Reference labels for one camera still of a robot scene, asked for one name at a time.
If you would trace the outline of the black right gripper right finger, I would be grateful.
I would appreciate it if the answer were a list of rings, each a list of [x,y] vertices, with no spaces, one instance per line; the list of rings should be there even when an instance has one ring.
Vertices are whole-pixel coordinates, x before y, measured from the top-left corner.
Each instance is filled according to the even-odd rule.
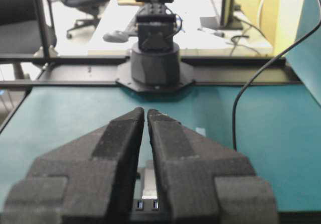
[[[173,223],[278,223],[250,160],[156,109],[147,113],[160,205]]]

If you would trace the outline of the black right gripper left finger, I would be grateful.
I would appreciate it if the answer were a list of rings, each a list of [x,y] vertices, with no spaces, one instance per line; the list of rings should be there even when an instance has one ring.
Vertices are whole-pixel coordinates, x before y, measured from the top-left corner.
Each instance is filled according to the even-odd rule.
[[[144,110],[38,156],[10,189],[2,223],[123,223],[132,209]]]

